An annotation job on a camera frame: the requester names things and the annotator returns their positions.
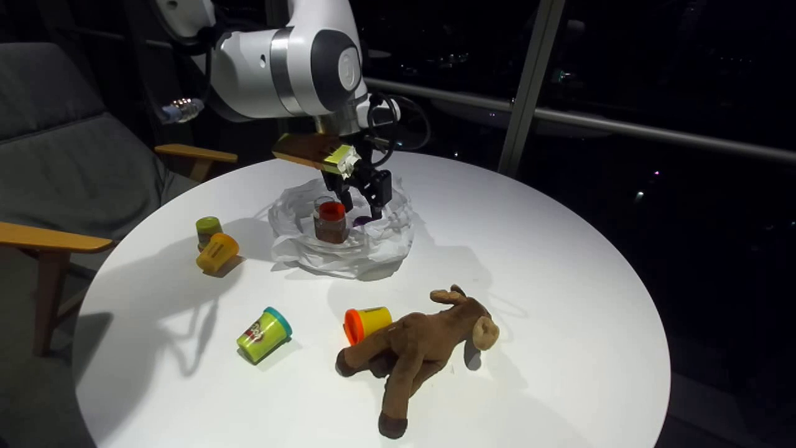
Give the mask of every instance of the chair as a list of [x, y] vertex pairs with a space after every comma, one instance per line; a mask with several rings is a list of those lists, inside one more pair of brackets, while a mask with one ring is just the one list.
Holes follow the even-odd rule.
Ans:
[[[193, 159], [193, 182], [163, 168], [156, 153]], [[0, 249], [36, 258], [34, 354], [50, 345], [73, 253], [107, 253], [214, 162], [236, 157], [144, 147], [57, 45], [0, 45]]]

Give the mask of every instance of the round white table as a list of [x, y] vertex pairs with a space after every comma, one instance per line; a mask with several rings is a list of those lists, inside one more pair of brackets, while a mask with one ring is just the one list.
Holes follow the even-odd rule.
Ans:
[[[396, 153], [412, 249], [377, 281], [272, 268], [267, 207], [317, 172], [264, 162], [207, 182], [141, 220], [97, 271], [73, 334], [73, 380], [97, 446], [129, 448], [638, 448], [668, 403], [668, 347], [648, 290], [585, 219], [501, 173]], [[214, 213], [243, 264], [197, 268], [193, 220]], [[463, 345], [411, 400], [399, 439], [377, 432], [383, 378], [336, 373], [342, 310], [439, 310], [459, 283], [501, 335], [464, 368]], [[259, 365], [236, 335], [279, 309], [294, 341]]]

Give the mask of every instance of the brown stuffed moose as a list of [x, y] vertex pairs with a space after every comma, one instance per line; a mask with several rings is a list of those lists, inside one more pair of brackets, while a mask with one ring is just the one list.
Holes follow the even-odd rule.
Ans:
[[464, 362], [476, 368], [476, 354], [486, 350], [500, 335], [489, 310], [459, 286], [429, 290], [429, 299], [449, 304], [449, 309], [433, 316], [408, 314], [369, 334], [366, 341], [342, 347], [336, 359], [340, 375], [353, 375], [366, 368], [369, 368], [372, 375], [391, 375], [377, 416], [377, 431], [388, 437], [399, 437], [404, 432], [408, 398], [433, 373], [444, 368], [459, 341], [464, 341]]

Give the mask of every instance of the plush toy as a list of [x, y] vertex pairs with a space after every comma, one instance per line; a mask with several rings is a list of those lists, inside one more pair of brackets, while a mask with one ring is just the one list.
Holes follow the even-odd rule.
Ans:
[[464, 341], [464, 362], [476, 368], [476, 354], [486, 350], [500, 335], [489, 310], [459, 286], [433, 290], [429, 299], [449, 304], [449, 309], [433, 316], [408, 314], [360, 342], [342, 347], [336, 359], [340, 375], [353, 375], [366, 368], [369, 368], [372, 375], [391, 375], [377, 416], [377, 431], [388, 437], [404, 432], [408, 398], [422, 380], [444, 368], [459, 341]]

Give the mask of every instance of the wooden chair armrest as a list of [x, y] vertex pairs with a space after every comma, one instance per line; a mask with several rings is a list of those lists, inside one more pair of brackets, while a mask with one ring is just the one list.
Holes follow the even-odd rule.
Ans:
[[190, 147], [190, 144], [156, 144], [153, 152], [163, 157], [179, 157], [179, 159], [231, 162], [231, 164], [238, 162], [238, 157], [231, 152], [216, 152], [216, 148]]
[[24, 225], [0, 220], [0, 247], [14, 247], [22, 251], [73, 251], [73, 253], [95, 253], [112, 247], [108, 239], [54, 232], [42, 225]]

